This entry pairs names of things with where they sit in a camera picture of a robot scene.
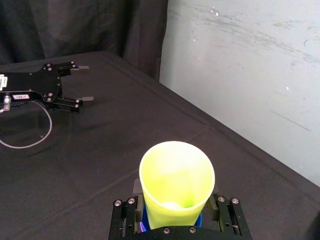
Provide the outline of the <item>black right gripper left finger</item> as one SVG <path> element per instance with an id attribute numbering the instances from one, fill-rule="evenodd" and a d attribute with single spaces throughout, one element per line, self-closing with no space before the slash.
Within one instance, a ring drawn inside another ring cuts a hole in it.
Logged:
<path id="1" fill-rule="evenodd" d="M 144 210 L 142 185 L 140 179 L 137 178 L 134 180 L 132 196 L 125 201 L 116 199 L 113 202 L 108 239 L 119 240 L 129 235 L 145 232 Z"/>

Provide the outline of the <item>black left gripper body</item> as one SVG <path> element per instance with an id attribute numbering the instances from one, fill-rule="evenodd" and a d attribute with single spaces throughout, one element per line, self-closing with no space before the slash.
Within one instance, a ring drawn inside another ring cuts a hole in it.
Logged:
<path id="1" fill-rule="evenodd" d="M 63 65 L 46 63 L 38 71 L 0 73 L 0 104 L 6 110 L 14 102 L 51 104 L 63 97 Z"/>

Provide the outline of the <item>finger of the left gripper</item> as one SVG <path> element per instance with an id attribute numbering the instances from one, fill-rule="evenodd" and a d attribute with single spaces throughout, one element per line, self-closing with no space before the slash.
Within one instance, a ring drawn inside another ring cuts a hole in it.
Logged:
<path id="1" fill-rule="evenodd" d="M 77 65 L 74 61 L 55 63 L 53 68 L 56 70 L 59 77 L 65 77 L 72 74 L 72 71 L 89 70 L 90 67 L 86 65 Z"/>
<path id="2" fill-rule="evenodd" d="M 52 111 L 62 111 L 78 114 L 80 107 L 84 105 L 84 102 L 91 102 L 94 100 L 93 96 L 86 96 L 82 98 L 69 98 L 69 97 L 57 97 L 56 100 L 50 103 L 50 109 Z"/>

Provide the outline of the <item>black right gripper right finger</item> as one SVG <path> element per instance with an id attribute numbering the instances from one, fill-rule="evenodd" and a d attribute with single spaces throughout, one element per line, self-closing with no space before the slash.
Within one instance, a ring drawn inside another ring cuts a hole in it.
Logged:
<path id="1" fill-rule="evenodd" d="M 219 229 L 213 231 L 214 240 L 251 240 L 241 201 L 237 197 L 227 198 L 214 190 L 206 202 L 210 217 L 218 223 Z"/>

